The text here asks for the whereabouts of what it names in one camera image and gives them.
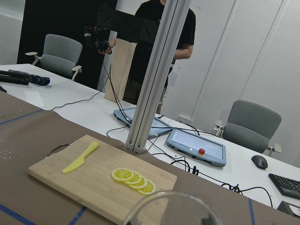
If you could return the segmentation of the clear glass shaker cup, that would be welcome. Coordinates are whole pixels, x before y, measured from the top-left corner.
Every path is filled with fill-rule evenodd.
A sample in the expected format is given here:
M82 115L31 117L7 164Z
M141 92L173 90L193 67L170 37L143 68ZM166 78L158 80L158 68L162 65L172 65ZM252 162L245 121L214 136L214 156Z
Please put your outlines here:
M221 225L223 222L203 200L184 192L163 191L140 200L124 225Z

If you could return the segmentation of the light wooden board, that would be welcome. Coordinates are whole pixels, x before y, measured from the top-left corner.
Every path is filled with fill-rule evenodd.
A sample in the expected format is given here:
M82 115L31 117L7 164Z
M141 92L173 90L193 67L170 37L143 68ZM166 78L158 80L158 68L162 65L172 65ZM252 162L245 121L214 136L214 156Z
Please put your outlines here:
M105 99L117 102L123 99L127 79L135 51L136 43L116 39L116 46L112 59L111 79L106 85Z

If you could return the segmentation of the teach pendant with red button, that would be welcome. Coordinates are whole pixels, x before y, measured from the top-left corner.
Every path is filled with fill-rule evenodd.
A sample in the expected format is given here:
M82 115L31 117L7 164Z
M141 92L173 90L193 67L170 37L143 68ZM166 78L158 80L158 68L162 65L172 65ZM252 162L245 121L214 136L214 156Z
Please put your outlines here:
M173 150L182 152L191 158L205 161L210 165L217 167L226 165L226 147L216 141L188 131L175 129L169 134L166 143Z

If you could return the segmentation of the back lemon slice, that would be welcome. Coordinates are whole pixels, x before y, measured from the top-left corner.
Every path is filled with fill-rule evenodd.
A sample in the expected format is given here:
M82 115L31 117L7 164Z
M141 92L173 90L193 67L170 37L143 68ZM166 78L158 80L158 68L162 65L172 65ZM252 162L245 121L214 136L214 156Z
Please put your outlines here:
M147 180L146 186L138 189L137 192L139 192L142 195L151 195L151 194L155 193L156 190L157 190L157 188L156 188L155 183L151 180Z

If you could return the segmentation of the bamboo cutting board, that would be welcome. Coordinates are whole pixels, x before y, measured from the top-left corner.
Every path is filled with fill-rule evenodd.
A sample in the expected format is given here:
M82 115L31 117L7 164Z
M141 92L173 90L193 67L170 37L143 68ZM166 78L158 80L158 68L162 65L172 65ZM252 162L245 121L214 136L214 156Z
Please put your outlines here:
M111 172L128 168L153 181L159 191L172 190L176 175L138 157L98 141L99 147L72 172L62 170L77 159L96 138L85 135L64 150L28 168L28 174L71 199L120 225L143 195L117 182Z

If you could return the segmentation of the yellow plastic knife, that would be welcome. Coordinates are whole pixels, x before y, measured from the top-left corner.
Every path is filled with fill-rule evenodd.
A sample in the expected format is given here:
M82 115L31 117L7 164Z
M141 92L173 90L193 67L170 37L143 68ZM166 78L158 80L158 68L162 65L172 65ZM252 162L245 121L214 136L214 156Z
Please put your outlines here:
M74 171L78 167L84 164L85 158L92 152L94 151L97 147L99 146L99 143L94 141L92 142L87 149L75 160L73 161L70 165L68 165L66 168L62 170L62 173L69 173L71 171Z

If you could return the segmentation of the grey office chair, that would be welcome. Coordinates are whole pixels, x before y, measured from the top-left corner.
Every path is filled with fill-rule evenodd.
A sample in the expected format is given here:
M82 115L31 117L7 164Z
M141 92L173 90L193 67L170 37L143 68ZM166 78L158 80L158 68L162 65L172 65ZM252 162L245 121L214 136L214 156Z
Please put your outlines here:
M71 38L47 34L44 42L42 56L36 52L27 52L26 55L34 56L32 65L38 62L42 69L74 80L82 67L77 65L83 45Z
M259 153L269 150L270 156L272 152L282 153L279 144L270 145L270 139L281 121L281 116L269 108L245 100L236 100L226 125L216 125L220 126L223 139Z

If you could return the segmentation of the black computer mouse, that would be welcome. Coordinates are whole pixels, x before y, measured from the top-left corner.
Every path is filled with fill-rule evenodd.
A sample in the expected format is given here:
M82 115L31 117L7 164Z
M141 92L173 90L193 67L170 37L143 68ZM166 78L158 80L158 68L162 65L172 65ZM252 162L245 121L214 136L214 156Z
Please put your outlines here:
M252 162L255 164L255 166L259 169L267 169L268 168L268 162L266 158L260 155L254 155L251 157Z

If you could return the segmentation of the black keyboard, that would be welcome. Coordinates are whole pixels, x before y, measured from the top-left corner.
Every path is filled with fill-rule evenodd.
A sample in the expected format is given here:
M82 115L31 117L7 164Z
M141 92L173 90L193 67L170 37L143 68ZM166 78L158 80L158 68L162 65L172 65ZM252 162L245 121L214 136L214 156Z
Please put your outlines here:
M300 182L297 180L285 178L279 175L269 173L268 177L273 182L278 191L285 196L299 199Z

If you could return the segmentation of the aluminium frame post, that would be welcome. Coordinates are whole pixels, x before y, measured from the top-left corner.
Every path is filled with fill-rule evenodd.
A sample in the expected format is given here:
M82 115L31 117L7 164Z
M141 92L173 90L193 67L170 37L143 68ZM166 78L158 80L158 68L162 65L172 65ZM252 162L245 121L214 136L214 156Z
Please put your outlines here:
M188 14L190 2L189 0L168 0L166 2L125 143L125 148L134 153L141 154L145 151L150 127Z

